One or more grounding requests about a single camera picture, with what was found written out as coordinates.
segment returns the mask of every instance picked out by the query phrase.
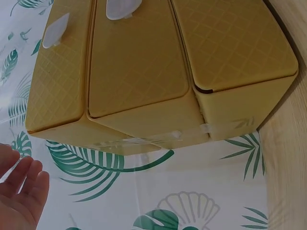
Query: yellow drawer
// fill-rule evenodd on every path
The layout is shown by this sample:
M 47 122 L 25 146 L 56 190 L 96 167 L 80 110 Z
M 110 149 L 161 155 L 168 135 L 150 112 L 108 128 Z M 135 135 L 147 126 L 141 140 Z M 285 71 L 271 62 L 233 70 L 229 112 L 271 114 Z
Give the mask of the yellow drawer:
M 211 139 L 251 133 L 298 74 L 262 0 L 172 0 Z

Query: tablecloth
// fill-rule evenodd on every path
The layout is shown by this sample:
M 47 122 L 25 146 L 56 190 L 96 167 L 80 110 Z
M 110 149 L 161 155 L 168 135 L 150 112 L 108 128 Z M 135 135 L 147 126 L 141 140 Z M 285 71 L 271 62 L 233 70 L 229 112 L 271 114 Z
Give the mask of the tablecloth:
M 31 78 L 53 3 L 0 3 L 0 142 L 21 157 L 41 160 L 50 173 L 37 229 L 267 229 L 265 161 L 257 132 L 127 157 L 27 134 Z

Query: seashell print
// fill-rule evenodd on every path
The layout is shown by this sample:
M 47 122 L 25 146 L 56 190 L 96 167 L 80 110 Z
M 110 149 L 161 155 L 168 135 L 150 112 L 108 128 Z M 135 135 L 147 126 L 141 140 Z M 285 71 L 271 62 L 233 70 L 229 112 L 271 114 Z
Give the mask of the seashell print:
M 157 208 L 170 210 L 178 216 L 178 230 L 209 230 L 207 224 L 220 210 L 213 199 L 196 192 L 170 194 Z

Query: diamond pattern texture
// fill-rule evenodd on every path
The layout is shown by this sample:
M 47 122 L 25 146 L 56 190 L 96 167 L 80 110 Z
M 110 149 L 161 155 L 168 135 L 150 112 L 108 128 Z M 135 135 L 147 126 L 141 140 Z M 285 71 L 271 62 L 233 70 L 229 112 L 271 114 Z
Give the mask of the diamond pattern texture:
M 97 2 L 89 111 L 92 117 L 171 100 L 189 88 L 170 2 L 144 0 L 133 16 L 111 21 Z
M 297 60 L 262 0 L 172 0 L 198 87 L 293 76 Z
M 47 27 L 68 12 L 69 23 L 60 45 L 39 50 L 29 95 L 27 130 L 41 130 L 82 116 L 92 5 L 92 0 L 54 3 Z

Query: hand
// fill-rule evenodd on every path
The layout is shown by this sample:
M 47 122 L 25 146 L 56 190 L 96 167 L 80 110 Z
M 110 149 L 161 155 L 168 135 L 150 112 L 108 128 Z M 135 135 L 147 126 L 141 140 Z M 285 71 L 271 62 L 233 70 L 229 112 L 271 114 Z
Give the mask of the hand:
M 19 158 L 19 152 L 0 144 L 0 178 Z M 49 174 L 42 170 L 40 161 L 25 157 L 0 184 L 0 230 L 36 229 L 49 191 Z

